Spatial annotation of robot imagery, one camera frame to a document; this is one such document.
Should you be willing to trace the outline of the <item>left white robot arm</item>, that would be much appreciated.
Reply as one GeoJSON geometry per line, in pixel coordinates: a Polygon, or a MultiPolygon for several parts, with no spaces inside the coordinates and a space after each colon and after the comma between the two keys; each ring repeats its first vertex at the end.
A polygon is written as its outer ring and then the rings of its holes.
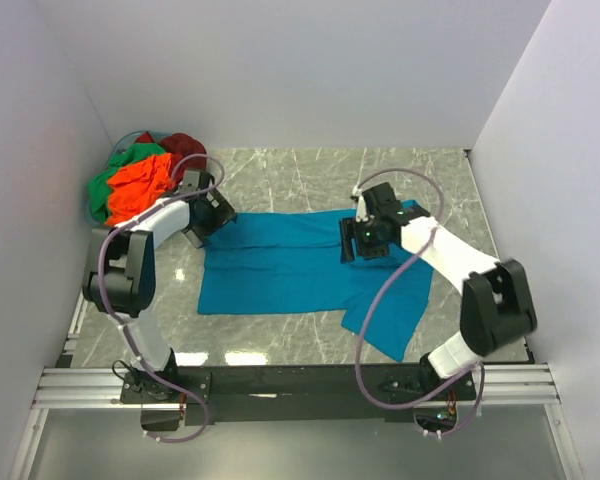
{"type": "Polygon", "coordinates": [[[196,248],[237,220],[218,191],[222,173],[188,169],[175,190],[128,221],[92,229],[82,280],[85,300],[117,327],[132,354],[131,371],[142,379],[174,383],[175,353],[152,315],[156,292],[155,250],[181,232],[196,248]]]}

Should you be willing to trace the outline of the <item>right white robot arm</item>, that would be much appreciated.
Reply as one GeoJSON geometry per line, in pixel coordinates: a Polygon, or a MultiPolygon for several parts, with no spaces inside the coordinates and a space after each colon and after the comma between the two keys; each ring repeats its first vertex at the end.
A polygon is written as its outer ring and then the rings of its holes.
{"type": "Polygon", "coordinates": [[[395,245],[417,255],[461,295],[459,330],[423,360],[446,380],[537,328],[526,272],[450,233],[419,205],[405,206],[389,183],[353,189],[356,213],[340,221],[341,261],[374,260],[395,245]]]}

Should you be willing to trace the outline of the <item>blue t shirt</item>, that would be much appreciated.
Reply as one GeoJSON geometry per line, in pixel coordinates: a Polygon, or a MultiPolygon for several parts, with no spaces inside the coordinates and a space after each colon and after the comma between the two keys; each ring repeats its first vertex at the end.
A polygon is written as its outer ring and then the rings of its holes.
{"type": "Polygon", "coordinates": [[[241,213],[211,235],[197,311],[205,315],[341,310],[359,333],[384,282],[410,257],[392,245],[374,260],[341,260],[339,223],[351,209],[241,213]]]}

